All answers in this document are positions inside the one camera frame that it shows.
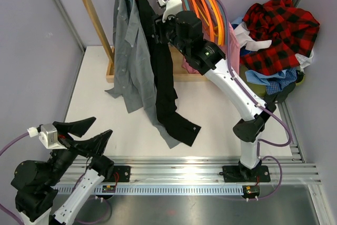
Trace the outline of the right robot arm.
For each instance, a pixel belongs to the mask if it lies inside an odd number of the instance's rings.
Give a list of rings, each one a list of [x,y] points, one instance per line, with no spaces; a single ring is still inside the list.
[[[157,43],[173,45],[189,65],[213,82],[239,112],[241,119],[233,127],[241,144],[237,165],[225,165],[220,173],[225,182],[270,182],[267,166],[259,157],[258,138],[276,109],[257,97],[252,90],[228,67],[223,51],[204,39],[202,21],[192,11],[181,11],[164,17],[154,15],[153,33]]]

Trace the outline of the red black plaid shirt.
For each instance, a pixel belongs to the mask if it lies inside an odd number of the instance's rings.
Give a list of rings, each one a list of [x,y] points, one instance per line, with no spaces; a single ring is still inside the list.
[[[240,57],[249,70],[273,75],[300,65],[296,54],[309,57],[319,33],[320,23],[309,12],[293,5],[292,0],[270,0],[253,4],[245,16],[249,36],[271,45]]]

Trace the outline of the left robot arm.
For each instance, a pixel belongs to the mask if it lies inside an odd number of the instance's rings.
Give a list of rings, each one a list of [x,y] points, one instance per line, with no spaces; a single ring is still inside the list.
[[[113,133],[106,130],[88,140],[81,138],[95,122],[95,117],[65,123],[53,122],[28,129],[30,136],[51,151],[47,161],[26,160],[15,169],[11,185],[16,189],[16,209],[24,224],[73,224],[80,209],[101,182],[114,175],[114,162],[104,155]],[[68,199],[54,213],[54,188],[78,156],[90,159],[90,164]]]

